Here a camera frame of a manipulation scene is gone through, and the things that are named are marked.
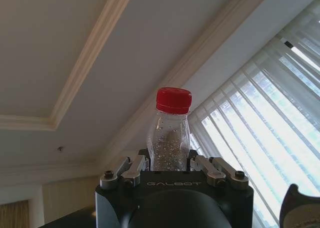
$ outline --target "bottle cap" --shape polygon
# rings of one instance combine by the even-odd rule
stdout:
[[[164,87],[156,95],[156,108],[170,114],[187,114],[192,95],[186,89]]]

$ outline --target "beige curtain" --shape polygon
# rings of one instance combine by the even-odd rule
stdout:
[[[0,228],[29,228],[28,201],[0,205]]]

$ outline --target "crown molding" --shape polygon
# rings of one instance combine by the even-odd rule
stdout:
[[[49,118],[0,115],[0,129],[54,131]]]
[[[128,2],[107,0],[48,118],[0,115],[0,129],[56,130]]]
[[[55,127],[61,122],[128,2],[107,0],[50,115]]]
[[[0,187],[45,184],[53,181],[98,175],[96,162],[1,167]]]
[[[155,110],[158,88],[183,86],[262,1],[230,0],[220,9],[200,37],[103,150],[98,160],[100,171],[104,170],[106,164],[119,152],[128,148],[132,138],[151,120]]]

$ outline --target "window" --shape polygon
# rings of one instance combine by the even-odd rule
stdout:
[[[243,170],[254,227],[278,227],[291,183],[320,196],[320,0],[315,0],[190,117],[191,147]]]

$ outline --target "water bottle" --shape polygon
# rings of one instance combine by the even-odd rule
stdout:
[[[160,88],[156,96],[156,115],[147,136],[153,171],[185,171],[190,149],[188,112],[191,92]]]

